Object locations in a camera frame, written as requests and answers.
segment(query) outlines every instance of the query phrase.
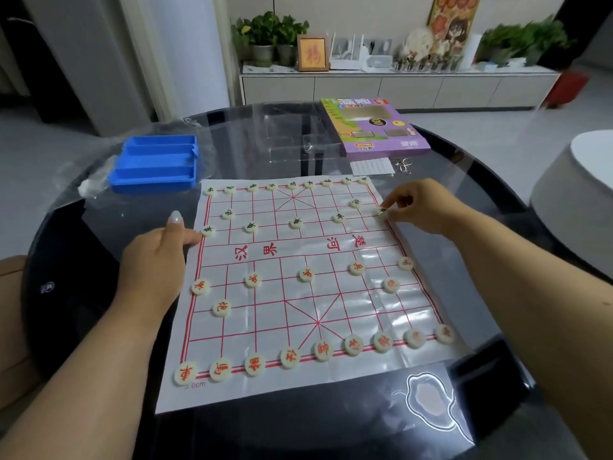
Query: person's left hand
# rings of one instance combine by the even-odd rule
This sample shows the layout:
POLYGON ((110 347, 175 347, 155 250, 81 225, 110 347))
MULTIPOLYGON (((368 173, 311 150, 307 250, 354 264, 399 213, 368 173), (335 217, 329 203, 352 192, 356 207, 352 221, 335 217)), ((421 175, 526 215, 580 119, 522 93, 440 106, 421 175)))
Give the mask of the person's left hand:
POLYGON ((201 239, 199 232, 185 229, 178 211, 166 227, 137 236, 121 256, 114 306, 161 321, 183 287, 183 246, 201 239))

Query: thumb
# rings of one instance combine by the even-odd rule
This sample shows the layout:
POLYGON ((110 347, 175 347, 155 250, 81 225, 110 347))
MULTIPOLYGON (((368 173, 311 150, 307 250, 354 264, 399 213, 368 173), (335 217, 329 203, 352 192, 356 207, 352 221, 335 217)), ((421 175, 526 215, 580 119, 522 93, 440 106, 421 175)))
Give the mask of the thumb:
POLYGON ((415 214, 415 207, 409 205, 405 208, 390 208, 387 210, 387 219, 395 223, 411 223, 415 214))
POLYGON ((170 214, 166 227, 164 231, 162 231, 162 240, 159 243, 159 249, 165 251, 181 251, 183 248, 184 231, 183 217, 175 210, 170 214))

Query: blue plastic tray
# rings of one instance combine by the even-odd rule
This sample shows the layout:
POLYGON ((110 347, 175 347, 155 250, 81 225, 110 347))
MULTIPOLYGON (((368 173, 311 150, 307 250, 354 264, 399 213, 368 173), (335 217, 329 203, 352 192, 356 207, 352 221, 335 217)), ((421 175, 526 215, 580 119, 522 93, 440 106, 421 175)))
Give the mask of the blue plastic tray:
POLYGON ((196 185, 195 135, 132 137, 124 145, 109 183, 120 194, 184 191, 196 185))

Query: gray tile floor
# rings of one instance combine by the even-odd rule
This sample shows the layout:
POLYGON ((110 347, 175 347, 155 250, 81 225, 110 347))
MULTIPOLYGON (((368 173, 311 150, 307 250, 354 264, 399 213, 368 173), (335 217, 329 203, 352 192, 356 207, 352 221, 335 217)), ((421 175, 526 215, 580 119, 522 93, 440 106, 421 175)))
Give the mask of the gray tile floor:
MULTIPOLYGON (((589 74, 578 99, 559 110, 415 113, 408 121, 463 147, 527 202, 575 135, 613 127, 613 74, 589 74)), ((83 127, 42 124, 30 108, 0 110, 0 258, 27 253, 47 209, 76 174, 75 162, 109 144, 83 127)))

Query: wooden frame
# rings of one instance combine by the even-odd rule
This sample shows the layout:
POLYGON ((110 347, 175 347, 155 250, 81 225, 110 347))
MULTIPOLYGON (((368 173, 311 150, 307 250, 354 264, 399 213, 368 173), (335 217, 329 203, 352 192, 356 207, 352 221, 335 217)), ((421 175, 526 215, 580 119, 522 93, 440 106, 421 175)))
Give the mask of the wooden frame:
POLYGON ((330 59, 327 37, 317 35, 298 36, 298 71, 317 72, 329 71, 330 59), (313 49, 316 57, 311 58, 313 49))

